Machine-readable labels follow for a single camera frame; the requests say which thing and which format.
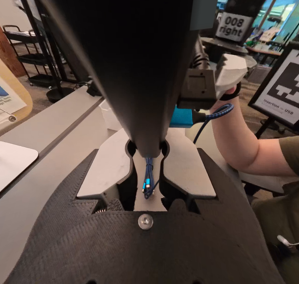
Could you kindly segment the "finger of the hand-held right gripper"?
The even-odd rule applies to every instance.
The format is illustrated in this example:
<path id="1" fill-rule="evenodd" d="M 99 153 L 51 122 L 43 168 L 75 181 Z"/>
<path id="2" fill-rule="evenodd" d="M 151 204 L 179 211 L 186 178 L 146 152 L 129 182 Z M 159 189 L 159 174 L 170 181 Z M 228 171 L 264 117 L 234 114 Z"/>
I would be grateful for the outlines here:
<path id="1" fill-rule="evenodd" d="M 244 57 L 224 53 L 215 70 L 216 98 L 219 100 L 226 91 L 236 86 L 247 73 Z"/>

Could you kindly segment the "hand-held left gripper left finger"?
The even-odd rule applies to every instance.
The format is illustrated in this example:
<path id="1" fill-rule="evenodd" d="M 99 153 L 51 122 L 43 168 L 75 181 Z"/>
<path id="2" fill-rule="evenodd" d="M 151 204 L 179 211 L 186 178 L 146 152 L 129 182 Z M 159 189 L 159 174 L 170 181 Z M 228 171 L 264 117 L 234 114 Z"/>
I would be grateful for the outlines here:
<path id="1" fill-rule="evenodd" d="M 109 137 L 98 149 L 77 193 L 78 199 L 119 199 L 118 185 L 133 171 L 130 140 L 124 129 Z"/>

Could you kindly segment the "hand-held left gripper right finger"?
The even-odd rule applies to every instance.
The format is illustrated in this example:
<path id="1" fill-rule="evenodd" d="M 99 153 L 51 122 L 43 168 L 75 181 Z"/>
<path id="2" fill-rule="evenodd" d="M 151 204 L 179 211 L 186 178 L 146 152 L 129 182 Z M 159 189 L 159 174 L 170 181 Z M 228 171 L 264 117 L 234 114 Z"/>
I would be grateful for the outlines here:
<path id="1" fill-rule="evenodd" d="M 196 146 L 185 136 L 185 130 L 169 128 L 163 176 L 181 192 L 195 198 L 214 199 L 215 190 Z"/>

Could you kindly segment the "clear plastic storage box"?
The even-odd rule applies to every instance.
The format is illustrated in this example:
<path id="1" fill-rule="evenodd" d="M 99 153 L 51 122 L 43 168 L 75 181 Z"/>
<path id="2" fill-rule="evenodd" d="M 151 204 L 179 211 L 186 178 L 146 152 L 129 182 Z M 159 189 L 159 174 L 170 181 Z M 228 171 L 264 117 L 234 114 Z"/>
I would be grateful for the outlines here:
<path id="1" fill-rule="evenodd" d="M 106 99 L 99 104 L 99 107 L 101 109 L 106 128 L 114 131 L 121 130 L 122 126 Z"/>

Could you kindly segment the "black usb hub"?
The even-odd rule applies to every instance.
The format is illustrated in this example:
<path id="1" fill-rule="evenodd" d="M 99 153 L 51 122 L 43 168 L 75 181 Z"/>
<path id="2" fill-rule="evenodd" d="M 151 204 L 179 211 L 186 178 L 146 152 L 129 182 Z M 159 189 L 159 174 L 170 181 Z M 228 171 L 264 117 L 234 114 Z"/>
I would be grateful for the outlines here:
<path id="1" fill-rule="evenodd" d="M 42 0 L 140 155 L 165 140 L 192 58 L 193 0 Z"/>

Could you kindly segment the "person's right forearm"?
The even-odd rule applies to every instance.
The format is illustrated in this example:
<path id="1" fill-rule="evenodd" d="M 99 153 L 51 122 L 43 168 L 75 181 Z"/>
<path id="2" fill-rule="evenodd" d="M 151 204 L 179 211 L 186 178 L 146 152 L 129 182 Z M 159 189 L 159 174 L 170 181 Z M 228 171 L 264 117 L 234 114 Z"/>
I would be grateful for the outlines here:
<path id="1" fill-rule="evenodd" d="M 226 103 L 234 109 L 212 120 L 215 142 L 225 161 L 246 174 L 298 176 L 298 137 L 258 139 L 244 120 L 238 96 L 216 102 L 210 112 Z"/>

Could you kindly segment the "black white marker sign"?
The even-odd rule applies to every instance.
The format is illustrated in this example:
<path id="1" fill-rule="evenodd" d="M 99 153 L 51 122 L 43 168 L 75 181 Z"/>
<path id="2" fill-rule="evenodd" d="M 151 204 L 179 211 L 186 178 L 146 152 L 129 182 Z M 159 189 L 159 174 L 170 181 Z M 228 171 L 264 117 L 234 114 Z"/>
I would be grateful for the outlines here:
<path id="1" fill-rule="evenodd" d="M 256 132 L 262 133 L 275 121 L 298 132 L 299 43 L 291 41 L 249 101 L 248 106 L 267 116 Z"/>

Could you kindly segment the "instruction poster board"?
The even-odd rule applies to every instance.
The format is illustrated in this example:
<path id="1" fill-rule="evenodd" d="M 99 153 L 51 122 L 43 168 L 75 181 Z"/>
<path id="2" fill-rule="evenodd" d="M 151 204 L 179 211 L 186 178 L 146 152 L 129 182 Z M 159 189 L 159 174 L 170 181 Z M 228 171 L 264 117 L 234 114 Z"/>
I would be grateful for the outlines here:
<path id="1" fill-rule="evenodd" d="M 29 92 L 0 60 L 0 131 L 23 121 L 32 112 L 33 102 Z"/>

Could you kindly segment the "black rolling cart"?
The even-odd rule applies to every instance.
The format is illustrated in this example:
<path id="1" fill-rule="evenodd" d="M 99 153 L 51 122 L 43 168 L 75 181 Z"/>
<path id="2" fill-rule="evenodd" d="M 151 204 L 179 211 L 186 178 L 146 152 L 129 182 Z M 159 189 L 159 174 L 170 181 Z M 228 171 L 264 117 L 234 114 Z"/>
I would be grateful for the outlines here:
<path id="1" fill-rule="evenodd" d="M 34 30 L 21 31 L 16 25 L 4 25 L 2 28 L 3 33 L 11 44 L 18 61 L 21 63 L 26 72 L 30 86 L 44 87 L 50 90 L 56 89 L 58 81 L 54 79 L 51 72 L 48 73 L 46 70 L 48 61 L 42 52 L 42 48 L 37 48 L 39 42 Z M 27 53 L 22 55 L 19 54 L 12 41 L 18 41 L 21 43 L 21 45 L 27 50 Z M 30 76 L 24 64 L 34 66 L 37 72 L 36 75 Z"/>

